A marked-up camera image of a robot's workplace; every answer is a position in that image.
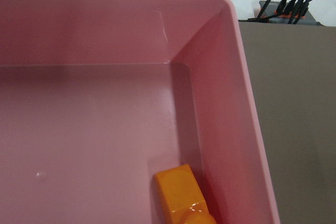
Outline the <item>orange toy block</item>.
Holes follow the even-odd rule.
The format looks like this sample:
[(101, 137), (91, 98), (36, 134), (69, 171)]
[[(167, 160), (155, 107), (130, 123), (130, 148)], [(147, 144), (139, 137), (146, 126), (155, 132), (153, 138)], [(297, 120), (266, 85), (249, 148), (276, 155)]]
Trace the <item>orange toy block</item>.
[(165, 223), (216, 223), (190, 165), (154, 175)]

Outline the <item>pink plastic box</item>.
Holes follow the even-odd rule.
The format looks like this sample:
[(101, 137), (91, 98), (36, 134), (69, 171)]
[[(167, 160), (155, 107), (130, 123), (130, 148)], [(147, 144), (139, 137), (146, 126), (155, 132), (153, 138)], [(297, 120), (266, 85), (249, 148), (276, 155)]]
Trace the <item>pink plastic box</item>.
[(1, 223), (163, 223), (182, 164), (218, 223), (279, 223), (231, 0), (1, 0)]

